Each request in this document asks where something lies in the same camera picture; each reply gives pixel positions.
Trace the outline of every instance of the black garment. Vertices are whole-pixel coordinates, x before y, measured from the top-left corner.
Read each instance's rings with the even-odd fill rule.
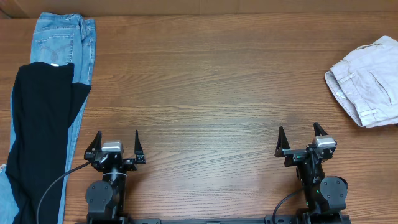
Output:
[[[72,83],[74,64],[54,67],[35,62],[19,68],[12,107],[16,141],[6,174],[19,207],[14,224],[35,224],[47,187],[65,172],[68,127],[91,87]],[[40,224],[55,224],[63,181],[55,184],[40,207]]]

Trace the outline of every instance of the wood grain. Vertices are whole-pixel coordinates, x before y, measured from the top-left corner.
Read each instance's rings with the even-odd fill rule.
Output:
[[[382,35],[398,39],[393,12],[96,18],[93,88],[73,167],[97,130],[147,164],[127,178],[134,218],[262,217],[299,188],[274,157],[283,125],[301,148],[318,121],[338,142],[327,175],[349,183],[353,223],[398,219],[398,128],[359,128],[335,101],[325,72]],[[29,62],[35,20],[0,21],[0,162],[9,148],[9,95]],[[101,174],[70,176],[65,223],[85,219],[85,190]],[[305,206],[303,195],[279,213]]]

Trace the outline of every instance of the blue jeans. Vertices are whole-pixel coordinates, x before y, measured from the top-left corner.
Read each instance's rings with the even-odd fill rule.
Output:
[[[45,62],[57,65],[75,64],[73,82],[91,84],[95,61],[95,23],[93,19],[84,20],[79,14],[59,16],[42,13],[37,20],[33,34],[30,62]],[[76,142],[79,136],[81,119],[86,101],[68,130],[67,161],[65,171],[72,167]],[[16,139],[11,121],[10,150]],[[65,193],[68,176],[64,178],[58,224],[63,223]],[[0,224],[12,223],[19,209],[12,195],[11,186],[4,171],[0,173]]]

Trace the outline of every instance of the folded white pants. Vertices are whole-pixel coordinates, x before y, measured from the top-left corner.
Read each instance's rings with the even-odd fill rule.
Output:
[[[398,42],[384,36],[326,72],[331,92],[359,126],[398,123]]]

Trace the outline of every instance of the jeans waistband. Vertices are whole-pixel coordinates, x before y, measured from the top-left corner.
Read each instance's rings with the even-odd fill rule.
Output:
[[[76,25],[80,29],[81,39],[84,40],[89,34],[90,30],[95,29],[94,19],[85,20],[80,14],[67,14],[67,15],[56,15],[49,12],[41,13],[37,23],[40,21],[49,23],[47,26],[57,26],[57,22],[60,24]]]

